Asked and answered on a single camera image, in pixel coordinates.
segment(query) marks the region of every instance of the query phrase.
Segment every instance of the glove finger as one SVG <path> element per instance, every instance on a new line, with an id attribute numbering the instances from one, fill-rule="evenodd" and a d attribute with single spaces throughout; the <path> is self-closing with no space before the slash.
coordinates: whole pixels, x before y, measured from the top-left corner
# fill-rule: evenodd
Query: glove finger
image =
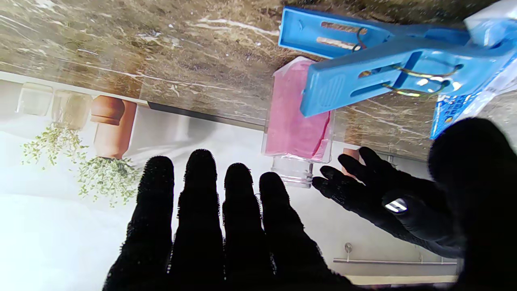
<path id="1" fill-rule="evenodd" d="M 359 181 L 367 184 L 370 182 L 370 175 L 368 168 L 362 165 L 358 160 L 345 154 L 338 157 L 339 163 L 346 169 L 347 172 L 354 175 Z"/>
<path id="2" fill-rule="evenodd" d="M 329 282 L 336 280 L 320 250 L 303 230 L 303 224 L 289 203 L 280 177 L 272 172 L 260 178 L 260 194 L 266 239 L 282 282 Z"/>
<path id="3" fill-rule="evenodd" d="M 379 157 L 379 155 L 377 155 L 377 153 L 370 148 L 360 148 L 359 154 L 361 155 L 361 158 L 366 164 L 366 166 L 376 172 L 382 172 L 389 169 L 393 169 L 393 166 L 389 162 L 381 159 L 381 157 Z"/>
<path id="4" fill-rule="evenodd" d="M 169 158 L 151 158 L 144 170 L 127 239 L 103 290 L 165 276 L 171 253 L 174 169 Z"/>
<path id="5" fill-rule="evenodd" d="M 179 225 L 170 269 L 175 283 L 196 284 L 203 278 L 203 283 L 211 284 L 224 279 L 216 180 L 212 154 L 194 151 L 187 162 L 185 189 L 178 201 Z"/>
<path id="6" fill-rule="evenodd" d="M 408 191 L 393 190 L 383 197 L 383 205 L 390 206 L 393 201 L 402 209 L 396 209 L 398 212 L 395 212 L 395 209 L 391 208 L 390 212 L 415 237 L 440 245 L 456 245 L 451 218 L 429 208 Z"/>
<path id="7" fill-rule="evenodd" d="M 225 274 L 226 281 L 232 284 L 266 283 L 273 279 L 259 202 L 252 185 L 250 170 L 245 165 L 237 163 L 228 168 L 222 209 L 226 230 Z"/>
<path id="8" fill-rule="evenodd" d="M 349 183 L 357 183 L 357 180 L 343 174 L 340 170 L 330 167 L 322 166 L 320 169 L 321 174 L 328 180 L 336 183 L 337 185 L 346 185 Z"/>

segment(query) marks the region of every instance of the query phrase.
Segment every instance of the marble countertop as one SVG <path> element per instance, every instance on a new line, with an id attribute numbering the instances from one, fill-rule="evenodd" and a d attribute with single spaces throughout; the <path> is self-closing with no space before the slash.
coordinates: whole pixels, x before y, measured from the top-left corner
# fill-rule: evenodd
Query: marble countertop
<path id="1" fill-rule="evenodd" d="M 0 70 L 264 125 L 272 73 L 301 55 L 277 46 L 284 5 L 418 22 L 343 2 L 5 0 Z M 499 100 L 483 114 L 509 127 L 515 98 Z M 434 106 L 435 98 L 371 98 L 337 111 L 335 139 L 425 159 Z"/>

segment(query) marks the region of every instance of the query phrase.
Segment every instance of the plastic packaging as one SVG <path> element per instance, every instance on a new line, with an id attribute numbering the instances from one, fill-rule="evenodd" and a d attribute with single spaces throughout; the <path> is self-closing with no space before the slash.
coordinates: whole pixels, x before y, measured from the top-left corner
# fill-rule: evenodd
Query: plastic packaging
<path id="1" fill-rule="evenodd" d="M 517 37 L 517 1 L 502 0 L 465 19 L 473 43 L 493 47 Z"/>
<path id="2" fill-rule="evenodd" d="M 292 186 L 309 188 L 313 163 L 330 162 L 333 112 L 305 118 L 300 112 L 302 93 L 312 60 L 297 57 L 277 70 L 262 153 L 273 156 L 273 167 Z"/>

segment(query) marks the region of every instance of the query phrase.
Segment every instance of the clear plastic bottle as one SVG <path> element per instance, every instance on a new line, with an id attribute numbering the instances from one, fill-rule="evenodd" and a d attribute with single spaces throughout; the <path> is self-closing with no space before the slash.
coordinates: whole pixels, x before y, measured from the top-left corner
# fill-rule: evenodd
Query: clear plastic bottle
<path id="1" fill-rule="evenodd" d="M 274 73 L 262 153 L 285 184 L 310 188 L 314 163 L 331 160 L 334 112 L 305 118 L 300 112 L 307 71 L 313 61 L 298 57 Z"/>

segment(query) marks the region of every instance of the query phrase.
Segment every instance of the hanging plant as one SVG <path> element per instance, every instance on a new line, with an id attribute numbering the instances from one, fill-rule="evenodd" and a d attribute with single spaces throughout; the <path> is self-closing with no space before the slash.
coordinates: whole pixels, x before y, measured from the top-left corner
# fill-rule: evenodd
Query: hanging plant
<path id="1" fill-rule="evenodd" d="M 125 205 L 130 198 L 136 196 L 137 183 L 141 171 L 135 169 L 129 158 L 94 157 L 79 164 L 79 196 L 93 194 L 94 201 L 99 195 L 108 197 L 110 207 L 121 202 Z"/>
<path id="2" fill-rule="evenodd" d="M 44 159 L 50 165 L 55 166 L 57 158 L 61 154 L 70 158 L 74 164 L 86 158 L 83 149 L 88 146 L 81 145 L 82 140 L 79 138 L 77 130 L 52 123 L 35 139 L 22 145 L 24 155 L 22 165 L 37 164 Z"/>

